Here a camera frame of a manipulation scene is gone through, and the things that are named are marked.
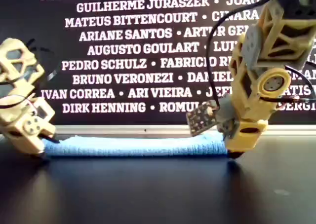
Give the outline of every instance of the black cable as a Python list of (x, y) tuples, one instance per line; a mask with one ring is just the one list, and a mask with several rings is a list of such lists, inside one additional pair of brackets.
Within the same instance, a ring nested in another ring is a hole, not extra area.
[(309, 65), (309, 66), (312, 66), (313, 68), (316, 69), (316, 64), (313, 63), (313, 62), (311, 62), (311, 61), (306, 61), (305, 64), (306, 64), (306, 65)]
[(206, 42), (206, 67), (207, 67), (207, 73), (208, 73), (208, 81), (210, 83), (211, 89), (212, 89), (212, 93), (213, 93), (213, 98), (216, 102), (216, 105), (218, 108), (220, 108), (220, 103), (219, 103), (219, 99), (218, 99), (218, 95), (216, 92), (216, 87), (215, 87), (215, 83), (214, 83), (214, 76), (212, 74), (212, 69), (211, 69), (211, 64), (209, 62), (209, 54), (210, 54), (210, 46), (211, 46), (211, 42), (212, 39), (214, 37), (214, 33), (217, 30), (217, 28), (230, 16), (245, 11), (245, 10), (249, 10), (249, 9), (253, 9), (259, 6), (264, 5), (265, 3), (269, 2), (270, 0), (260, 0), (256, 3), (250, 4), (250, 5), (246, 5), (237, 9), (234, 9), (232, 11), (230, 11), (229, 13), (225, 14), (220, 20), (217, 21), (217, 23), (215, 24), (215, 26), (212, 28), (212, 31), (210, 32), (210, 34), (208, 35), (208, 39)]
[[(37, 47), (33, 47), (33, 48), (30, 48), (32, 43), (35, 42), (35, 39), (30, 39), (27, 43), (25, 43), (25, 46), (29, 49), (29, 51), (31, 52), (35, 52), (35, 51), (38, 51)], [(54, 52), (50, 51), (49, 49), (47, 48), (44, 48), (44, 47), (40, 47), (39, 48), (40, 51), (43, 51), (43, 52), (48, 52), (48, 53), (52, 53), (54, 54)], [(26, 97), (24, 97), (23, 100), (17, 102), (17, 103), (13, 103), (13, 104), (10, 104), (10, 105), (0, 105), (0, 109), (7, 109), (7, 108), (11, 108), (11, 107), (14, 107), (14, 106), (17, 106), (18, 104), (24, 102), (25, 100), (27, 100), (27, 98), (32, 94), (34, 93), (36, 90), (38, 90), (39, 88), (43, 87), (48, 81), (52, 80), (59, 72), (59, 69), (60, 67), (56, 67), (50, 74), (48, 74), (47, 77), (45, 77), (45, 81), (42, 81), (41, 84), (38, 86), (38, 87), (35, 87)], [(4, 82), (0, 82), (0, 85), (9, 85), (9, 84), (13, 84), (15, 83), (16, 81), (18, 80), (21, 80), (23, 78), (25, 78), (26, 76), (28, 76), (29, 74), (31, 74), (32, 71), (27, 71), (25, 72), (23, 75), (21, 75), (20, 77), (18, 78), (15, 78), (13, 80), (9, 80), (9, 81), (4, 81)]]
[(312, 97), (313, 97), (313, 98), (316, 98), (316, 93), (315, 93), (313, 84), (312, 84), (312, 82), (311, 82), (308, 78), (305, 77), (305, 75), (303, 75), (303, 74), (302, 74), (301, 72), (299, 72), (298, 70), (296, 70), (296, 69), (294, 69), (294, 68), (292, 68), (292, 67), (290, 67), (290, 66), (287, 66), (287, 65), (285, 66), (285, 69), (286, 69), (286, 70), (289, 70), (289, 71), (291, 71), (292, 73), (296, 74), (297, 76), (301, 77), (302, 80), (305, 82), (305, 84), (307, 84), (307, 86), (310, 88)]

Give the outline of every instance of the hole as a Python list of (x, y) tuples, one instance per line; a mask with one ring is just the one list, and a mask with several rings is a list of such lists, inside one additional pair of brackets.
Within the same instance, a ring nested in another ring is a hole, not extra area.
[(242, 63), (242, 57), (238, 57), (239, 65)]
[(286, 55), (293, 55), (294, 53), (295, 53), (294, 50), (284, 49), (284, 50), (280, 50), (280, 51), (277, 51), (277, 52), (270, 53), (268, 56), (270, 56), (270, 57), (286, 56)]
[(279, 46), (283, 46), (283, 45), (288, 45), (286, 41), (282, 40), (281, 38), (277, 38), (273, 48), (279, 47)]
[(302, 10), (297, 10), (296, 12), (295, 12), (295, 15), (297, 15), (297, 16), (299, 16), (299, 15), (301, 15), (303, 12), (302, 12)]
[(47, 117), (47, 113), (43, 110), (42, 107), (38, 107), (38, 116), (42, 119), (45, 119)]
[(15, 131), (10, 131), (9, 132), (10, 135), (14, 136), (14, 137), (22, 137), (22, 134), (19, 132), (15, 132)]
[(12, 50), (7, 52), (6, 58), (8, 60), (19, 60), (21, 59), (22, 51), (21, 50)]
[(30, 65), (30, 66), (28, 66), (28, 67), (25, 69), (25, 71), (24, 71), (24, 75), (25, 75), (24, 79), (25, 79), (26, 81), (29, 81), (31, 75), (37, 71), (37, 70), (36, 70), (36, 66), (37, 66), (37, 64), (35, 64), (35, 65)]
[(12, 63), (12, 65), (15, 67), (15, 69), (20, 73), (22, 69), (21, 63)]
[(257, 128), (244, 128), (244, 129), (241, 129), (240, 132), (245, 133), (245, 134), (256, 134), (256, 133), (259, 133), (260, 130)]
[(308, 12), (308, 15), (309, 15), (309, 16), (315, 15), (315, 11), (314, 11), (314, 10), (310, 10), (310, 11)]
[(301, 37), (301, 36), (308, 35), (309, 32), (311, 31), (311, 29), (312, 29), (312, 27), (307, 27), (307, 28), (303, 28), (303, 29), (295, 29), (295, 28), (292, 28), (288, 25), (284, 25), (281, 33), (283, 35), (286, 35), (287, 37)]
[(250, 77), (247, 73), (245, 73), (245, 75), (243, 76), (242, 80), (241, 80), (241, 83), (242, 83), (242, 86), (247, 94), (248, 97), (250, 97), (251, 95), (251, 80), (250, 80)]

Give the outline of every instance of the legged robot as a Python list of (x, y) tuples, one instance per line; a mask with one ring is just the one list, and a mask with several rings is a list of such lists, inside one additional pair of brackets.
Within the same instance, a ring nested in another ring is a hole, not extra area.
[(255, 147), (276, 102), (291, 84), (285, 66), (302, 70), (316, 36), (316, 0), (271, 0), (257, 23), (243, 34), (229, 64), (233, 92), (187, 113), (191, 135), (217, 126), (231, 153)]
[(44, 98), (34, 97), (34, 84), (44, 69), (23, 42), (8, 38), (0, 45), (0, 126), (22, 153), (41, 155), (42, 137), (52, 138), (49, 121), (55, 111)]

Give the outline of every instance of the wire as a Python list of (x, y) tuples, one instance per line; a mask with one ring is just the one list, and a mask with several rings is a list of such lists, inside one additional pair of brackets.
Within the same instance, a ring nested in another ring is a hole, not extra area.
[[(306, 61), (306, 64), (316, 68), (316, 64), (313, 62)], [(307, 84), (307, 86), (311, 90), (311, 95), (313, 98), (310, 99), (310, 98), (268, 98), (268, 97), (261, 97), (260, 99), (265, 101), (265, 102), (273, 102), (273, 103), (311, 103), (311, 102), (316, 102), (316, 92), (314, 90), (312, 82), (310, 80), (308, 80), (308, 78), (306, 78), (301, 72), (299, 72), (298, 70), (296, 70), (290, 66), (285, 66), (285, 69), (293, 72), (294, 74), (301, 77), (303, 81), (305, 81), (305, 83)]]
[(209, 57), (210, 57), (210, 46), (211, 46), (211, 42), (212, 39), (214, 37), (214, 33), (217, 30), (217, 28), (230, 16), (235, 15), (236, 13), (245, 11), (245, 10), (249, 10), (249, 9), (253, 9), (259, 6), (264, 5), (265, 3), (269, 2), (270, 0), (260, 0), (256, 3), (250, 4), (250, 5), (246, 5), (237, 9), (234, 9), (232, 11), (230, 11), (229, 13), (225, 14), (220, 20), (217, 21), (217, 23), (215, 24), (215, 26), (212, 28), (212, 31), (210, 32), (210, 34), (208, 35), (208, 39), (206, 42), (206, 68), (207, 68), (207, 73), (208, 73), (208, 81), (210, 83), (211, 89), (212, 89), (212, 93), (213, 93), (213, 98), (216, 102), (216, 105), (218, 107), (218, 109), (220, 109), (220, 103), (219, 103), (219, 99), (218, 99), (218, 95), (216, 92), (216, 87), (215, 87), (215, 83), (214, 83), (214, 76), (212, 74), (212, 69), (211, 69), (211, 64), (209, 61)]
[(26, 98), (26, 97), (24, 97), (24, 96), (22, 96), (22, 95), (12, 94), (12, 95), (7, 95), (7, 96), (4, 96), (4, 97), (1, 97), (0, 100), (1, 100), (1, 99), (4, 99), (4, 98), (7, 98), (7, 97), (20, 97), (20, 98), (22, 98), (23, 100), (20, 101), (20, 102), (18, 102), (18, 104), (22, 103), (23, 101), (26, 101), (27, 104), (29, 104), (30, 107), (33, 107), (33, 109), (34, 109), (34, 115), (37, 115), (37, 114), (38, 114), (38, 109), (34, 106), (34, 104), (33, 104), (28, 98)]
[[(29, 49), (29, 51), (31, 52), (34, 52), (34, 51), (37, 51), (38, 48), (37, 47), (33, 47), (33, 48), (30, 48), (32, 43), (35, 42), (35, 39), (30, 39), (27, 43), (25, 43), (25, 46)], [(44, 47), (40, 47), (39, 48), (40, 51), (44, 51), (44, 52), (49, 52), (49, 53), (52, 53), (54, 54), (54, 52), (52, 52), (51, 50), (47, 49), (47, 48), (44, 48)], [(7, 108), (11, 108), (11, 107), (14, 107), (14, 106), (17, 106), (18, 104), (24, 102), (25, 100), (28, 100), (27, 97), (29, 97), (34, 91), (38, 90), (39, 88), (43, 87), (48, 81), (52, 80), (59, 72), (60, 70), (60, 67), (56, 67), (51, 73), (48, 74), (48, 76), (46, 77), (46, 81), (42, 81), (40, 86), (38, 87), (35, 87), (26, 97), (23, 97), (22, 95), (19, 95), (23, 98), (23, 100), (17, 102), (17, 103), (14, 103), (14, 104), (10, 104), (10, 105), (0, 105), (0, 109), (7, 109)], [(9, 81), (3, 81), (3, 82), (0, 82), (0, 85), (11, 85), (21, 79), (24, 79), (26, 76), (28, 76), (29, 74), (31, 74), (33, 71), (27, 71), (25, 72), (23, 75), (21, 75), (20, 77), (17, 77), (13, 80), (9, 80)]]
[(311, 61), (306, 61), (305, 64), (306, 64), (306, 65), (309, 65), (309, 66), (312, 66), (313, 68), (316, 69), (316, 64), (313, 63), (313, 62), (311, 62)]
[(311, 81), (309, 81), (308, 78), (305, 77), (305, 75), (303, 75), (303, 74), (302, 74), (301, 72), (299, 72), (298, 70), (296, 70), (296, 69), (294, 69), (294, 68), (292, 68), (292, 67), (290, 67), (290, 66), (287, 66), (287, 65), (285, 66), (285, 69), (286, 69), (286, 70), (289, 70), (289, 71), (291, 71), (292, 73), (294, 73), (294, 74), (298, 75), (299, 77), (301, 77), (302, 80), (305, 81), (305, 83), (307, 84), (307, 86), (310, 88), (312, 97), (313, 97), (313, 98), (316, 98), (316, 93), (315, 93), (313, 84), (312, 84)]

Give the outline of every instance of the yellow plastic robot part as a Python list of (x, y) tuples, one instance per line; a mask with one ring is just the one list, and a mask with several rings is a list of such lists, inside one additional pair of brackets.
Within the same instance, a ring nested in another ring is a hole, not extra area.
[(18, 103), (0, 109), (2, 133), (22, 153), (41, 154), (44, 144), (39, 135), (53, 137), (56, 131), (49, 123), (55, 111), (44, 98), (34, 98), (31, 94), (35, 88), (33, 84), (44, 74), (44, 69), (23, 42), (12, 38), (0, 45), (0, 67), (0, 82), (18, 79), (0, 85), (0, 105)]

